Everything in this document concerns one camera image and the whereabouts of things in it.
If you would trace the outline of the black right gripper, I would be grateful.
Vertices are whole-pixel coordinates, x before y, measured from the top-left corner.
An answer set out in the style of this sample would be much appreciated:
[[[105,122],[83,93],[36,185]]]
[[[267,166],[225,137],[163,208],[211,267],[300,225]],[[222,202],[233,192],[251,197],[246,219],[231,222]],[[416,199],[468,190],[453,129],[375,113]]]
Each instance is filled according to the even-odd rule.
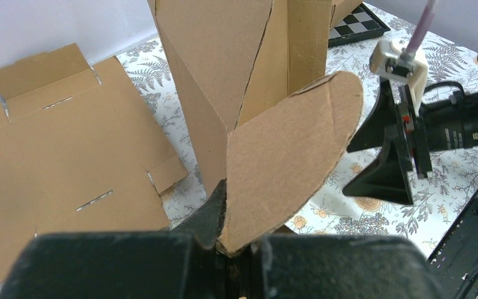
[[[406,141],[408,154],[396,142],[385,141],[385,128],[396,122],[391,83],[380,77],[375,104],[347,147],[348,153],[381,147],[377,158],[342,189],[349,197],[369,197],[405,206],[412,206],[408,172],[415,162],[419,179],[426,179],[433,168],[423,118],[417,115],[414,97],[408,85],[398,87],[400,102],[396,104],[397,123]]]

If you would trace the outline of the cardboard box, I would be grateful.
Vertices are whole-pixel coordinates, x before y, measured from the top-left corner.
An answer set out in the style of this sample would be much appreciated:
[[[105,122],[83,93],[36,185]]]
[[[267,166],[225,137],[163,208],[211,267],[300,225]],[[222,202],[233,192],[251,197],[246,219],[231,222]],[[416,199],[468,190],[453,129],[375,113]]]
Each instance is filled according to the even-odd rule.
[[[360,78],[326,74],[330,1],[150,1],[205,191],[227,182],[221,252],[299,212],[354,135]]]

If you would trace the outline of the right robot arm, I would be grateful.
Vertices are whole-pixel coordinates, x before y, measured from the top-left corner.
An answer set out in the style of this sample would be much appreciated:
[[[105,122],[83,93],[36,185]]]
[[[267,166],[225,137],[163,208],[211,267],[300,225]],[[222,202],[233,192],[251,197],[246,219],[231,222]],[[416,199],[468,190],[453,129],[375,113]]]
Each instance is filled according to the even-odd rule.
[[[478,92],[468,93],[454,82],[456,91],[447,100],[425,103],[424,95],[441,84],[428,85],[424,53],[398,41],[377,43],[370,70],[380,77],[379,94],[347,151],[380,152],[342,192],[411,205],[410,172],[426,179],[433,152],[478,146]]]

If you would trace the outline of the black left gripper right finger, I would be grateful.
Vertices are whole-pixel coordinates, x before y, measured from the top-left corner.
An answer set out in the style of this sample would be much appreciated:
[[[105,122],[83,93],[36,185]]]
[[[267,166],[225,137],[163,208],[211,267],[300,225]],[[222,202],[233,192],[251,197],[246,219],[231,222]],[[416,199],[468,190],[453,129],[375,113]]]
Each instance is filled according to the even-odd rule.
[[[253,256],[250,298],[443,298],[401,237],[269,234]]]

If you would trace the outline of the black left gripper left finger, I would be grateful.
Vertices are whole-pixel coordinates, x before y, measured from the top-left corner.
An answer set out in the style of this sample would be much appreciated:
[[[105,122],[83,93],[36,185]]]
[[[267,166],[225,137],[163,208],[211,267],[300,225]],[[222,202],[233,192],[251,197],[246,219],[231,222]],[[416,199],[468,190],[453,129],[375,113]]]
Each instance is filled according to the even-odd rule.
[[[224,298],[216,250],[227,182],[171,230],[47,234],[14,262],[0,298]]]

